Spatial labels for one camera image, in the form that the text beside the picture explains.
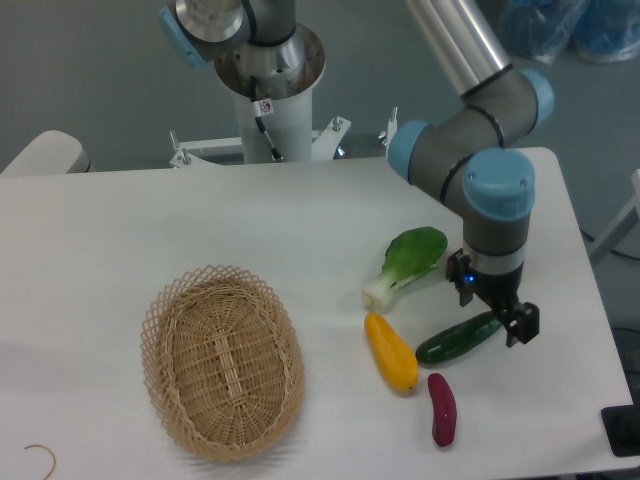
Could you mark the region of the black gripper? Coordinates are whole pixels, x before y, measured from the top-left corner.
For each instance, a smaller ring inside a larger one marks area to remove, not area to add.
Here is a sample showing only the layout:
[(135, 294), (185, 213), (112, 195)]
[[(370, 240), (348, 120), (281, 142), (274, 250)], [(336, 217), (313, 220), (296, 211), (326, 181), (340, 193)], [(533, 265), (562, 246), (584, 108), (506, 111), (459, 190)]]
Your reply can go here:
[(521, 303), (518, 296), (524, 267), (522, 252), (501, 257), (459, 249), (446, 261), (445, 276), (454, 285), (460, 306), (477, 297), (495, 315), (505, 312), (507, 347), (527, 344), (539, 334), (538, 306)]

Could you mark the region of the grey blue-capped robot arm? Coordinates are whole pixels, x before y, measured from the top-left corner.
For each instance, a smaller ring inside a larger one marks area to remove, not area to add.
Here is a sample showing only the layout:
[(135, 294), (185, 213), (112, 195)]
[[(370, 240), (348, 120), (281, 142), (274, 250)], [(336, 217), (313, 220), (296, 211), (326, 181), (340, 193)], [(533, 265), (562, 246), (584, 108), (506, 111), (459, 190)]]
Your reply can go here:
[[(548, 118), (552, 88), (538, 73), (514, 69), (474, 2), (412, 1), (409, 10), (464, 106), (439, 125), (390, 125), (388, 163), (462, 219), (463, 245), (446, 270), (461, 303), (481, 299), (509, 344), (527, 343), (538, 334), (539, 310), (520, 301), (518, 288), (535, 173), (512, 144)], [(324, 51), (293, 2), (173, 1), (159, 21), (187, 64), (213, 66), (234, 94), (247, 163), (334, 155), (336, 143), (311, 127)]]

